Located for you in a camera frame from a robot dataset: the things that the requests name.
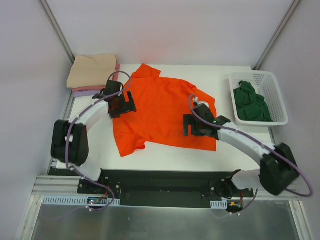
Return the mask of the orange t-shirt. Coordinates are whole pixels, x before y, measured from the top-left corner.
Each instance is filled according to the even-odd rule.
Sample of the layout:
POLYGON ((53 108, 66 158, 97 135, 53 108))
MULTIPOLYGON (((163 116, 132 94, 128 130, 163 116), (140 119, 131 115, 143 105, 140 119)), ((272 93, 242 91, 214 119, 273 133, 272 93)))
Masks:
POLYGON ((178 148, 215 152, 217 142, 208 136, 184 136, 184 115, 189 114, 189 96, 209 104, 217 113, 216 100, 192 83, 177 78, 162 77, 161 71, 142 64, 126 84, 133 96, 135 112, 113 120, 113 134, 121 157, 145 149, 146 142, 178 148))

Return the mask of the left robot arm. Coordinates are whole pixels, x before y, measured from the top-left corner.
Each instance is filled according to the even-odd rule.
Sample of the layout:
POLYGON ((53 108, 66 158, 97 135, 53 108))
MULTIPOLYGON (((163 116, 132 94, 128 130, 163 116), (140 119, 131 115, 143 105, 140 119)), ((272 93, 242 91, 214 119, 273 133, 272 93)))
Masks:
POLYGON ((106 115, 114 119, 137 111, 132 93, 127 92, 126 101, 124 91, 122 83, 108 80, 105 88, 94 95, 91 104, 80 113, 54 123, 50 150, 52 158, 64 163, 81 177, 90 179, 88 188, 96 195, 105 191, 106 183, 100 179, 102 169, 89 158, 88 132, 106 115))

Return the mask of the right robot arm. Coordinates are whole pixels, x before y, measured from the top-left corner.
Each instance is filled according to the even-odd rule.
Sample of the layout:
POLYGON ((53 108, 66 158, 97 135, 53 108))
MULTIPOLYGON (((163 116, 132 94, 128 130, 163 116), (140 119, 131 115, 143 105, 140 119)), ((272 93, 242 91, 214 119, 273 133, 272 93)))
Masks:
POLYGON ((191 114, 184 114, 183 134, 186 137, 210 137, 229 144, 259 165, 256 170, 237 169, 221 179, 214 190, 223 198, 237 197, 243 190, 252 188, 278 196, 300 176, 288 145, 262 143, 240 131, 230 119, 222 115, 215 117, 204 103, 196 105, 191 114))

